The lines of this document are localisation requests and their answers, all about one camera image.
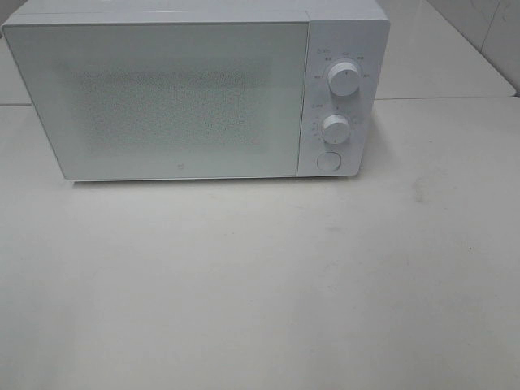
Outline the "round white door button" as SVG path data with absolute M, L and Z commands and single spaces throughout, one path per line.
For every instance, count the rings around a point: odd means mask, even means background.
M 317 158 L 317 167 L 321 171 L 337 171 L 341 165 L 341 156 L 335 152 L 324 152 Z

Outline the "white microwave door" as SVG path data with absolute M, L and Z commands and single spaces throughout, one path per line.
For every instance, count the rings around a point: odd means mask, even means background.
M 308 26 L 10 26 L 65 178 L 294 176 Z

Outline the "white microwave knob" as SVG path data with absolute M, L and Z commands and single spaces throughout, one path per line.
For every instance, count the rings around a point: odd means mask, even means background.
M 350 123 L 343 115 L 329 115 L 322 122 L 323 140 L 330 145 L 339 145 L 346 142 L 350 134 Z
M 338 97 L 347 97 L 359 89 L 361 75 L 361 68 L 354 61 L 339 61 L 327 71 L 329 89 Z

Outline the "white microwave oven body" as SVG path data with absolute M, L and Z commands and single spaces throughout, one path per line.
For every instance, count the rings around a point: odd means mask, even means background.
M 6 38 L 10 26 L 275 23 L 305 23 L 308 33 L 297 172 L 269 177 L 356 175 L 390 30 L 375 1 L 29 1 L 6 20 L 2 34 Z M 6 43 L 11 52 L 7 38 Z M 361 83 L 355 93 L 338 97 L 329 89 L 327 71 L 344 59 L 361 68 Z M 329 115 L 349 121 L 346 142 L 323 140 L 322 122 Z M 337 171 L 318 169 L 324 152 L 341 156 Z

